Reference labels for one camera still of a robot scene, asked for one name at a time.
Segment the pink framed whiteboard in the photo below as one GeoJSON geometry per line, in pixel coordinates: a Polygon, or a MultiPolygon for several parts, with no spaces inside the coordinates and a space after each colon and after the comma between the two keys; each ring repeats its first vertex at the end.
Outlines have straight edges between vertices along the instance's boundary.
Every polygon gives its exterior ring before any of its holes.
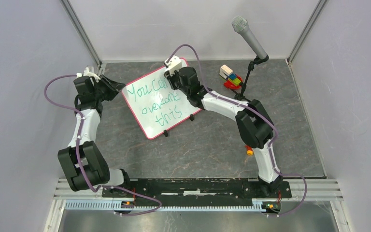
{"type": "Polygon", "coordinates": [[[146,138],[153,140],[201,111],[186,95],[173,90],[164,77],[165,66],[128,83],[122,90],[127,105],[146,138]]]}

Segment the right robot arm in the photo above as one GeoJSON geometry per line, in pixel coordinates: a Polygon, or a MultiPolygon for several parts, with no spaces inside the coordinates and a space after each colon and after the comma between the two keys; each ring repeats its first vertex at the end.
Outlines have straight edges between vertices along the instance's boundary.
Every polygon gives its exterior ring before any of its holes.
{"type": "Polygon", "coordinates": [[[265,197],[274,196],[279,191],[283,177],[272,154],[275,126],[262,103],[258,100],[233,100],[206,88],[192,67],[167,67],[164,76],[173,90],[186,95],[192,106],[218,113],[236,122],[242,141],[254,152],[261,194],[265,197]]]}

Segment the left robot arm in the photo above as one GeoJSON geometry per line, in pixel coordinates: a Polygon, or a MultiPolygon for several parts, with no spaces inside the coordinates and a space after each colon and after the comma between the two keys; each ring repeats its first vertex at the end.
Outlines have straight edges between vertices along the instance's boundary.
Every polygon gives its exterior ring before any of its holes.
{"type": "Polygon", "coordinates": [[[67,182],[73,191],[96,192],[96,186],[109,184],[119,196],[127,197],[132,192],[127,172],[110,170],[95,143],[103,101],[113,100],[126,85],[104,75],[82,75],[73,83],[77,90],[73,108],[76,127],[68,146],[57,155],[67,182]]]}

